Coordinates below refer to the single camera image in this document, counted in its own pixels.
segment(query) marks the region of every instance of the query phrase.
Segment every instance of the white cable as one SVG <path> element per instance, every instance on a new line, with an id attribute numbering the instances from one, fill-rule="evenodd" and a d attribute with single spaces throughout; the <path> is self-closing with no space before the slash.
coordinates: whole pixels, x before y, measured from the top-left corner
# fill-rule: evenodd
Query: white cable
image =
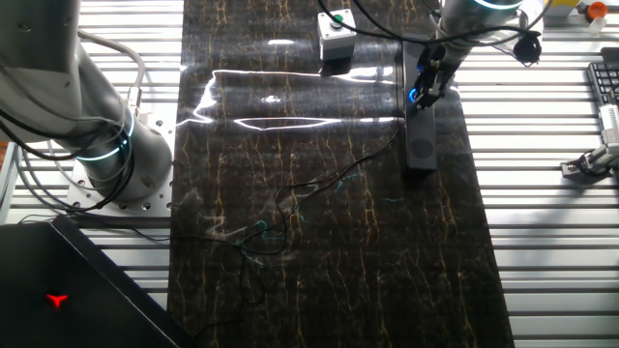
<path id="1" fill-rule="evenodd" d="M 51 153 L 52 156 L 55 156 L 54 150 L 53 150 L 52 145 L 51 145 L 51 140 L 47 140 L 47 149 L 49 150 L 49 152 Z M 71 184 L 77 186 L 78 188 L 85 189 L 85 190 L 93 190 L 93 191 L 96 191 L 98 189 L 106 189 L 107 188 L 107 186 L 102 187 L 102 188 L 87 188 L 87 187 L 85 187 L 83 185 L 80 185 L 75 180 L 73 180 L 71 178 L 71 176 L 65 171 L 65 169 L 62 168 L 62 165 L 60 164 L 60 162 L 58 160 L 55 160 L 54 164 L 56 165 L 56 168 L 58 168 L 58 170 L 60 171 L 60 174 L 62 174 L 62 176 L 64 176 Z"/>
<path id="2" fill-rule="evenodd" d="M 78 30 L 77 35 L 81 39 L 90 40 L 91 42 L 95 44 L 103 45 L 105 47 L 117 50 L 119 52 L 125 53 L 128 56 L 130 56 L 137 64 L 137 78 L 135 79 L 135 83 L 133 84 L 133 87 L 139 88 L 142 85 L 144 74 L 146 74 L 146 65 L 144 64 L 144 60 L 142 60 L 142 57 L 140 57 L 140 55 L 137 52 L 135 52 L 134 50 L 128 48 L 127 46 L 121 43 L 117 43 L 110 39 L 102 38 L 95 34 L 87 33 L 83 30 Z"/>

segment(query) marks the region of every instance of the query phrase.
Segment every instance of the black marble mat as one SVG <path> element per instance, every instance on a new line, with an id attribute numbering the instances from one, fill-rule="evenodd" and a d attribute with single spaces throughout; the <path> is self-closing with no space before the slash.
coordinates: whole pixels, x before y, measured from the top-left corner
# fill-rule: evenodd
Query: black marble mat
<path id="1" fill-rule="evenodd" d="M 395 30 L 429 27 L 411 1 L 365 2 Z M 317 13 L 310 0 L 186 1 L 173 236 L 236 244 L 280 220 L 279 188 L 400 128 L 398 43 L 358 37 L 352 70 L 327 77 Z M 233 319 L 203 332 L 204 346 L 513 347 L 456 88 L 436 113 L 440 170 L 421 188 L 402 178 L 396 146 L 301 205 L 283 253 L 174 241 L 170 313 L 192 334 Z M 289 211 L 315 189 L 285 191 L 280 204 Z M 248 247 L 277 250 L 281 238 L 279 225 Z M 261 282 L 264 302 L 244 302 L 262 298 Z"/>

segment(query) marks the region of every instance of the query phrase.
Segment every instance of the cable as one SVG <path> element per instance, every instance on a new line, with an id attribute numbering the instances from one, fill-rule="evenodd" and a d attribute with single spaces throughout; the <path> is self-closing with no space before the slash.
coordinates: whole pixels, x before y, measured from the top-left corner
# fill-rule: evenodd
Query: cable
<path id="1" fill-rule="evenodd" d="M 436 11 L 428 2 L 427 0 L 422 0 L 422 4 L 424 4 L 424 6 L 426 6 L 427 10 L 434 16 L 440 17 L 441 14 Z"/>
<path id="2" fill-rule="evenodd" d="M 520 64 L 522 64 L 522 66 L 524 66 L 524 68 L 531 68 L 531 66 L 533 65 L 533 63 L 529 63 L 529 65 L 526 65 L 526 63 L 520 62 L 510 51 L 507 51 L 501 47 L 497 47 L 497 46 L 493 46 L 492 48 L 496 49 L 499 52 L 505 53 L 507 55 L 509 55 L 510 57 L 514 58 L 517 62 L 519 62 Z"/>
<path id="3" fill-rule="evenodd" d="M 368 13 L 368 11 L 366 11 L 366 9 L 363 7 L 363 5 L 361 5 L 359 3 L 359 0 L 352 0 L 355 5 L 357 5 L 357 8 L 359 8 L 359 11 L 361 11 L 362 14 L 364 14 L 364 16 L 372 23 L 374 24 L 378 29 L 382 30 L 383 32 L 391 35 L 392 37 L 396 38 L 399 35 L 394 33 L 393 31 L 387 29 L 385 26 L 383 26 L 382 24 L 380 24 L 376 19 L 374 19 L 374 17 L 371 16 L 371 14 Z"/>
<path id="4" fill-rule="evenodd" d="M 124 178 L 119 178 L 119 180 L 116 182 L 115 186 L 112 188 L 112 190 L 110 191 L 110 193 L 99 203 L 97 203 L 96 205 L 89 207 L 89 208 L 77 208 L 74 207 L 73 205 L 69 205 L 66 202 L 61 201 L 59 198 L 57 198 L 55 195 L 53 195 L 51 192 L 49 192 L 46 188 L 44 188 L 41 185 L 41 182 L 39 181 L 39 179 L 37 178 L 37 175 L 34 173 L 34 171 L 32 170 L 32 166 L 29 165 L 30 161 L 27 158 L 27 154 L 23 154 L 24 155 L 24 161 L 26 162 L 26 166 L 28 167 L 28 170 L 30 171 L 30 175 L 32 176 L 33 180 L 35 181 L 35 183 L 37 184 L 37 186 L 46 194 L 48 195 L 51 199 L 55 200 L 56 202 L 60 203 L 60 206 L 54 205 L 48 201 L 46 201 L 44 198 L 42 198 L 40 195 L 38 195 L 35 190 L 32 188 L 32 185 L 30 184 L 30 181 L 26 178 L 25 174 L 23 173 L 23 170 L 21 170 L 21 164 L 19 162 L 19 155 L 14 156 L 14 161 L 15 161 L 15 165 L 17 168 L 17 173 L 19 174 L 19 177 L 21 178 L 21 181 L 23 182 L 23 184 L 26 186 L 26 188 L 32 193 L 33 196 L 35 196 L 39 201 L 41 201 L 42 203 L 44 203 L 46 206 L 50 207 L 51 209 L 54 210 L 64 210 L 66 212 L 81 212 L 81 213 L 85 213 L 91 210 L 95 210 L 95 209 L 100 209 L 103 206 L 107 205 L 108 203 L 110 203 L 111 201 L 113 201 L 114 199 L 116 199 L 116 197 L 118 197 L 118 195 L 124 190 L 124 188 L 127 186 L 127 184 L 129 183 L 129 181 L 131 180 L 132 176 L 133 176 L 133 170 L 134 170 L 134 158 L 131 157 L 131 152 L 132 152 L 132 143 L 131 140 L 128 138 L 127 139 L 127 150 L 129 151 L 130 155 L 128 156 L 128 159 L 131 163 L 131 165 L 129 166 L 128 172 L 125 175 Z M 123 151 L 119 151 L 118 152 L 118 157 L 119 160 L 121 161 L 121 163 L 124 163 L 124 155 L 123 155 Z"/>
<path id="5" fill-rule="evenodd" d="M 146 74 L 146 65 L 144 64 L 144 60 L 142 59 L 142 57 L 137 52 L 135 52 L 134 50 L 128 48 L 127 46 L 121 43 L 117 43 L 113 40 L 102 38 L 95 34 L 87 33 L 83 30 L 78 30 L 77 35 L 81 39 L 90 40 L 91 42 L 95 44 L 103 45 L 105 47 L 117 50 L 119 52 L 125 53 L 128 56 L 130 56 L 137 64 L 137 77 L 135 78 L 135 83 L 133 84 L 133 87 L 139 88 L 142 85 L 144 74 Z"/>
<path id="6" fill-rule="evenodd" d="M 72 159 L 74 159 L 76 157 L 79 157 L 79 156 L 85 154 L 86 151 L 88 151 L 90 149 L 91 145 L 98 138 L 98 136 L 93 136 L 84 146 L 82 146 L 79 150 L 77 150 L 73 154 L 66 155 L 66 156 L 60 156 L 60 157 L 54 157 L 54 156 L 46 155 L 46 154 L 44 154 L 44 153 L 42 153 L 42 152 L 40 152 L 38 150 L 35 150 L 35 149 L 31 148 L 30 146 L 28 146 L 25 142 L 21 141 L 21 139 L 19 139 L 17 137 L 17 135 L 15 135 L 7 127 L 7 125 L 5 125 L 2 121 L 0 121 L 0 130 L 2 130 L 12 140 L 12 142 L 14 142 L 15 144 L 19 145 L 19 147 L 21 147 L 22 149 L 28 151 L 32 155 L 35 155 L 35 156 L 37 156 L 37 157 L 39 157 L 41 159 L 44 159 L 44 160 L 72 160 Z"/>
<path id="7" fill-rule="evenodd" d="M 531 22 L 531 24 L 529 24 L 527 26 L 527 28 L 526 28 L 527 30 L 531 30 L 540 20 L 542 20 L 542 18 L 544 18 L 545 14 L 548 12 L 548 10 L 550 10 L 550 7 L 552 6 L 553 2 L 554 2 L 554 0 L 547 0 L 544 9 L 540 13 L 540 15 L 538 15 L 538 17 L 535 18 Z M 483 46 L 493 46 L 493 45 L 498 45 L 498 44 L 504 44 L 504 43 L 509 42 L 509 41 L 511 41 L 513 39 L 516 39 L 517 37 L 518 37 L 518 35 L 513 35 L 513 36 L 511 36 L 511 37 L 509 37 L 507 39 L 501 39 L 501 40 L 498 40 L 498 41 L 493 42 L 493 43 L 479 43 L 478 46 L 483 47 Z"/>
<path id="8" fill-rule="evenodd" d="M 45 220 L 36 220 L 36 221 L 27 221 L 28 218 L 33 218 L 33 217 L 37 217 L 37 218 L 47 218 Z M 17 224 L 22 224 L 22 223 L 26 223 L 26 222 L 44 222 L 49 220 L 49 218 L 57 218 L 59 217 L 58 215 L 55 216 L 45 216 L 45 215 L 39 215 L 39 214 L 30 214 L 27 215 L 25 217 L 23 217 Z"/>
<path id="9" fill-rule="evenodd" d="M 25 131 L 30 131 L 31 133 L 36 134 L 38 136 L 44 136 L 44 137 L 48 137 L 52 139 L 72 139 L 72 138 L 76 138 L 80 136 L 92 135 L 98 131 L 101 131 L 101 129 L 94 129 L 94 130 L 87 131 L 82 135 L 54 134 L 54 133 L 46 132 L 43 130 L 37 130 L 33 127 L 30 127 L 24 124 L 23 122 L 17 120 L 15 117 L 11 116 L 10 114 L 8 114 L 6 111 L 2 109 L 0 109 L 0 117 L 6 119 L 7 121 L 11 122 L 12 124 L 20 127 L 21 129 Z"/>
<path id="10" fill-rule="evenodd" d="M 44 110 L 44 111 L 46 111 L 46 112 L 48 112 L 48 113 L 50 113 L 50 114 L 60 118 L 60 119 L 71 121 L 71 122 L 77 122 L 77 123 L 104 122 L 104 123 L 112 123 L 112 124 L 116 123 L 117 124 L 116 121 L 113 121 L 113 120 L 110 120 L 110 119 L 106 119 L 104 117 L 88 116 L 88 117 L 83 117 L 83 118 L 76 119 L 74 117 L 65 116 L 62 113 L 53 110 L 52 108 L 48 107 L 43 102 L 41 102 L 39 99 L 37 99 L 36 97 L 31 95 L 26 90 L 26 88 L 23 87 L 21 85 L 21 83 L 19 83 L 19 81 L 16 78 L 14 78 L 9 71 L 7 71 L 7 69 L 2 64 L 3 59 L 1 59 L 1 58 L 2 57 L 0 57 L 0 73 L 2 73 L 5 77 L 7 77 L 13 83 L 13 85 L 17 88 L 17 90 L 19 90 L 19 92 L 21 92 L 28 101 L 30 101 L 34 105 L 38 106 L 42 110 Z"/>
<path id="11" fill-rule="evenodd" d="M 52 156 L 54 156 L 54 149 L 52 148 L 51 145 L 51 140 L 47 140 L 47 150 L 49 150 L 49 152 L 51 153 Z M 67 172 L 65 171 L 65 169 L 62 168 L 62 165 L 60 164 L 60 162 L 58 160 L 54 161 L 54 165 L 56 165 L 56 168 L 58 169 L 58 171 L 60 171 L 60 174 L 62 174 L 62 176 L 65 177 L 65 179 L 67 179 L 71 184 L 81 188 L 81 189 L 85 189 L 85 190 L 99 190 L 99 189 L 106 189 L 107 187 L 101 187 L 101 188 L 87 188 L 83 185 L 80 185 L 79 183 L 77 183 L 75 180 L 73 180 L 73 178 L 67 174 Z"/>
<path id="12" fill-rule="evenodd" d="M 518 28 L 518 27 L 503 25 L 503 26 L 487 27 L 487 28 L 483 28 L 483 29 L 479 29 L 479 30 L 473 30 L 473 31 L 470 31 L 470 32 L 467 32 L 467 33 L 462 33 L 462 34 L 454 35 L 454 36 L 451 36 L 451 37 L 441 38 L 441 39 L 434 39 L 434 40 L 410 39 L 410 38 L 405 38 L 402 35 L 389 35 L 388 36 L 388 35 L 376 34 L 376 33 L 371 33 L 371 32 L 365 31 L 365 30 L 357 29 L 357 28 L 351 27 L 350 25 L 348 25 L 346 23 L 340 22 L 327 9 L 327 7 L 325 6 L 323 0 L 316 0 L 316 1 L 318 2 L 318 5 L 323 10 L 323 12 L 331 20 L 333 20 L 334 22 L 338 22 L 342 27 L 344 27 L 344 28 L 346 28 L 346 29 L 348 29 L 348 30 L 350 30 L 352 32 L 355 32 L 355 33 L 358 33 L 358 34 L 362 34 L 362 35 L 366 35 L 366 36 L 370 36 L 370 37 L 375 37 L 375 38 L 399 40 L 399 41 L 404 41 L 404 42 L 413 43 L 413 44 L 421 44 L 421 45 L 440 44 L 440 43 L 446 43 L 446 42 L 452 42 L 452 41 L 455 41 L 455 40 L 465 39 L 465 38 L 470 37 L 470 36 L 478 36 L 478 35 L 481 35 L 481 34 L 484 34 L 484 33 L 494 32 L 494 31 L 498 31 L 498 30 L 510 30 L 510 31 L 518 32 L 520 34 L 527 34 L 527 35 L 536 35 L 536 36 L 540 35 L 540 33 L 538 33 L 538 32 L 531 32 L 531 31 L 524 30 L 524 29 L 521 29 L 521 28 Z"/>
<path id="13" fill-rule="evenodd" d="M 288 231 L 288 226 L 287 226 L 287 224 L 286 224 L 286 221 L 287 221 L 290 217 L 292 217 L 292 216 L 294 215 L 295 211 L 299 208 L 299 206 L 300 206 L 302 203 L 304 203 L 306 200 L 308 200 L 309 198 L 311 198 L 313 195 L 315 195 L 315 194 L 317 194 L 317 193 L 319 193 L 319 192 L 322 192 L 322 191 L 324 191 L 324 190 L 326 190 L 326 189 L 330 188 L 332 185 L 334 185 L 336 182 L 338 182 L 338 181 L 339 181 L 339 180 L 340 180 L 340 179 L 341 179 L 344 175 L 346 175 L 346 173 L 347 173 L 347 172 L 349 172 L 352 168 L 354 168 L 354 167 L 355 167 L 355 166 L 357 166 L 358 164 L 360 164 L 360 163 L 362 163 L 362 162 L 364 162 L 364 161 L 366 161 L 366 160 L 373 159 L 373 158 L 375 158 L 375 157 L 377 157 L 377 156 L 381 155 L 383 152 L 385 152 L 385 151 L 386 151 L 386 150 L 388 150 L 389 148 L 391 148 L 391 146 L 394 144 L 394 142 L 395 142 L 395 141 L 396 141 L 396 139 L 398 138 L 398 135 L 399 135 L 399 131 L 397 131 L 397 132 L 394 134 L 394 136 L 393 136 L 393 137 L 389 140 L 389 142 L 388 142 L 385 146 L 383 146 L 380 150 L 378 150 L 378 151 L 376 151 L 376 152 L 374 152 L 374 153 L 371 153 L 371 154 L 369 154 L 369 155 L 367 155 L 367 156 L 364 156 L 364 157 L 362 157 L 361 159 L 357 159 L 357 160 L 355 160 L 354 162 L 352 162 L 352 163 L 350 163 L 350 164 L 348 164 L 348 165 L 346 165 L 346 166 L 344 166 L 344 167 L 342 167 L 342 168 L 340 168 L 340 169 L 338 169 L 338 170 L 336 170 L 336 171 L 332 172 L 331 174 L 327 175 L 325 178 L 323 178 L 323 179 L 321 179 L 321 180 L 316 180 L 316 181 L 311 181 L 311 182 L 301 183 L 301 184 L 294 184 L 294 185 L 290 185 L 290 186 L 286 186 L 286 187 L 282 187 L 282 188 L 280 188 L 280 189 L 277 191 L 277 193 L 276 193 L 276 195 L 275 195 L 274 199 L 275 199 L 275 202 L 276 202 L 276 206 L 277 206 L 277 208 L 278 208 L 278 211 L 280 212 L 281 221 L 280 221 L 280 222 L 278 222 L 278 223 L 276 223 L 276 224 L 274 224 L 274 225 L 272 225 L 272 226 L 268 226 L 268 227 L 266 227 L 266 228 L 264 228 L 264 229 L 262 229 L 262 230 L 260 230 L 260 231 L 254 232 L 254 233 L 250 234 L 249 236 L 247 236 L 246 238 L 244 238 L 244 239 L 241 241 L 241 244 L 244 244 L 244 243 L 246 243 L 247 241 L 249 241 L 250 239 L 255 238 L 256 236 L 258 236 L 258 235 L 260 235 L 260 234 L 262 234 L 262 233 L 264 233 L 264 232 L 266 232 L 266 231 L 268 231 L 268 230 L 273 229 L 273 227 L 275 227 L 276 225 L 283 224 L 283 242 L 281 243 L 281 247 L 280 247 L 280 249 L 278 249 L 277 251 L 270 251 L 270 252 L 260 252 L 260 251 L 257 251 L 257 250 L 252 250 L 252 249 L 249 249 L 249 248 L 245 248 L 245 250 L 246 250 L 247 252 L 250 252 L 250 253 L 255 253 L 255 254 L 260 254 L 260 255 L 275 255 L 275 254 L 279 254 L 279 253 L 281 253 L 281 252 L 284 250 L 284 248 L 285 248 L 286 239 L 287 239 L 287 231 Z M 294 207 L 290 210 L 290 213 L 289 213 L 288 215 L 286 215 L 286 214 L 283 212 L 283 210 L 281 209 L 280 204 L 278 203 L 279 196 L 280 196 L 280 194 L 281 194 L 281 192 L 282 192 L 282 191 L 284 191 L 285 189 L 294 189 L 294 188 L 299 188 L 299 187 L 306 187 L 306 186 L 311 186 L 311 185 L 320 184 L 320 183 L 322 183 L 322 182 L 325 182 L 325 181 L 326 181 L 326 179 L 328 179 L 328 178 L 330 178 L 330 177 L 332 177 L 332 176 L 334 176 L 334 175 L 336 175 L 336 174 L 338 174 L 338 173 L 340 173 L 340 174 L 336 177 L 336 179 L 334 179 L 333 181 L 331 181 L 331 182 L 330 182 L 327 186 L 322 187 L 322 188 L 319 188 L 319 189 L 317 189 L 317 190 L 315 190 L 315 191 L 311 192 L 311 193 L 310 193 L 310 194 L 308 194 L 308 195 L 307 195 L 304 199 L 302 199 L 301 201 L 299 201 L 299 202 L 298 202 L 298 203 L 297 203 L 297 204 L 296 204 L 296 205 L 295 205 L 295 206 L 294 206 Z"/>

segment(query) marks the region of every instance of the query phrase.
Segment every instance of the red light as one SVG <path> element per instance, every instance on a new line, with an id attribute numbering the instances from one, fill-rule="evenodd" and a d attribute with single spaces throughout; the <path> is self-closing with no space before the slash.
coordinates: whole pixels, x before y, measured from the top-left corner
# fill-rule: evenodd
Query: red light
<path id="1" fill-rule="evenodd" d="M 56 308 L 60 308 L 60 303 L 69 298 L 67 295 L 53 296 L 49 294 L 45 295 L 45 297 L 50 300 Z"/>

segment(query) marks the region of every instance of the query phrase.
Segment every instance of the mounting plate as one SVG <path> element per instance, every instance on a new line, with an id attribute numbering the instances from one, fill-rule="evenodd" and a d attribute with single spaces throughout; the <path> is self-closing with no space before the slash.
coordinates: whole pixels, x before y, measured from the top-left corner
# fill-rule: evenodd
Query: mounting plate
<path id="1" fill-rule="evenodd" d="M 164 121 L 156 115 L 140 115 L 139 122 L 146 126 L 157 130 L 162 134 L 165 142 L 170 147 L 170 151 L 174 154 L 174 135 L 176 124 L 173 121 Z M 144 199 L 132 203 L 115 203 L 112 202 L 102 209 L 92 211 L 91 213 L 112 217 L 135 217 L 135 218 L 169 218 L 171 215 L 172 205 L 172 178 L 173 167 L 170 168 L 167 174 L 167 179 L 163 185 L 153 194 Z M 86 188 L 92 188 L 86 170 L 77 160 L 74 163 L 74 171 L 72 179 L 77 183 L 84 183 Z M 91 207 L 101 202 L 103 196 L 96 191 L 83 189 L 81 187 L 70 185 L 67 202 L 79 207 Z"/>

